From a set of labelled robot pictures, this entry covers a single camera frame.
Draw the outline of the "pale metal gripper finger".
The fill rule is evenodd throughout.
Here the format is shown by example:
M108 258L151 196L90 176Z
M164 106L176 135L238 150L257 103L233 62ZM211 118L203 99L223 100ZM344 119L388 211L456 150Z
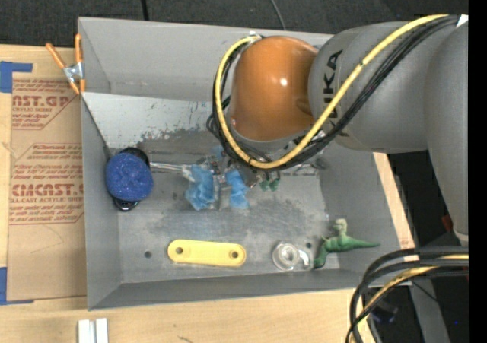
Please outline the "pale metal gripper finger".
M215 206L218 210L224 210L228 207L228 184L223 176L217 178L216 188Z
M159 172L176 172L182 176L192 176L192 167L188 164L170 164L163 162L150 161L149 166L152 171Z

